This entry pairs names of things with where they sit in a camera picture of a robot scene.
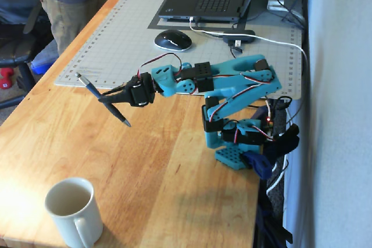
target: cutting mat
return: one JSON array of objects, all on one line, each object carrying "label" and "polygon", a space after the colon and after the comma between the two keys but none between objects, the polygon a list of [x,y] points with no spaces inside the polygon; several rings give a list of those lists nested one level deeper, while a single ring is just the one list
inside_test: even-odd
[{"label": "cutting mat", "polygon": [[[141,64],[164,53],[164,50],[153,43],[160,30],[148,28],[163,1],[119,0],[61,72],[55,84],[81,87],[82,84],[74,76],[76,71],[89,78],[98,88],[110,89],[130,80]],[[301,45],[301,30],[280,20],[277,16],[263,13],[256,20],[250,21],[245,29],[252,29],[261,37]],[[179,27],[192,39],[193,45],[189,50],[177,53],[183,62],[195,64],[210,61],[211,64],[216,64],[233,58],[229,47],[221,39],[185,30],[187,23],[165,23],[164,20],[159,20],[159,24]],[[231,24],[221,23],[208,25],[218,28],[230,26]],[[255,54],[265,55],[268,63],[274,66],[282,84],[282,90],[270,95],[271,98],[281,95],[289,95],[294,99],[301,97],[299,50],[257,39],[252,44],[244,45],[242,55]],[[142,71],[150,71],[153,67],[165,64],[176,66],[177,63],[174,56],[165,56],[144,67]]]}]

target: black pen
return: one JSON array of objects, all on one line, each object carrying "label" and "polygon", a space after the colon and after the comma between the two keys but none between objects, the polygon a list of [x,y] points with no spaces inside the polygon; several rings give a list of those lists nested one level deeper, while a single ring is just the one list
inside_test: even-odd
[{"label": "black pen", "polygon": [[[95,88],[95,86],[84,76],[80,73],[76,72],[75,76],[81,81],[85,87],[94,94],[98,99],[101,97],[101,93]],[[129,121],[119,112],[119,110],[113,105],[108,103],[103,103],[105,107],[114,115],[116,116],[121,122],[125,123],[128,127],[131,127]]]}]

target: ceramic mug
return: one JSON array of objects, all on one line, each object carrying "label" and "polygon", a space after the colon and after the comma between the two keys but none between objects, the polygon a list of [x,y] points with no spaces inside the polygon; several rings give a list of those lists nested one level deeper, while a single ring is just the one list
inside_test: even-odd
[{"label": "ceramic mug", "polygon": [[69,247],[92,247],[102,234],[93,185],[84,178],[68,178],[55,184],[46,195],[45,208]]}]

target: robotic arm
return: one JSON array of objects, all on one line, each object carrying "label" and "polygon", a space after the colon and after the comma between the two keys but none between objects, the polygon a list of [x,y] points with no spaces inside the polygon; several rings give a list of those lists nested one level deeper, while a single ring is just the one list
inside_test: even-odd
[{"label": "robotic arm", "polygon": [[[205,97],[202,120],[207,147],[224,146],[215,152],[215,158],[235,170],[253,167],[262,179],[268,179],[277,158],[285,154],[278,152],[280,138],[262,131],[271,122],[266,118],[238,121],[227,117],[280,88],[273,67],[264,56],[254,55],[216,65],[204,62],[192,67],[183,63],[179,69],[166,65],[152,69],[151,74],[138,72],[127,84],[105,92],[98,100],[106,105],[126,102],[144,107],[153,103],[155,93],[169,97],[198,90]],[[264,156],[260,152],[262,145]]]}]

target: computer mouse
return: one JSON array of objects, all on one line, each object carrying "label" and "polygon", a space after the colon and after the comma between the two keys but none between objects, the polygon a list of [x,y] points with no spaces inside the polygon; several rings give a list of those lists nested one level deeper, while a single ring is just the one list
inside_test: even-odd
[{"label": "computer mouse", "polygon": [[191,47],[189,36],[179,30],[166,30],[155,38],[155,45],[169,51],[183,52]]}]

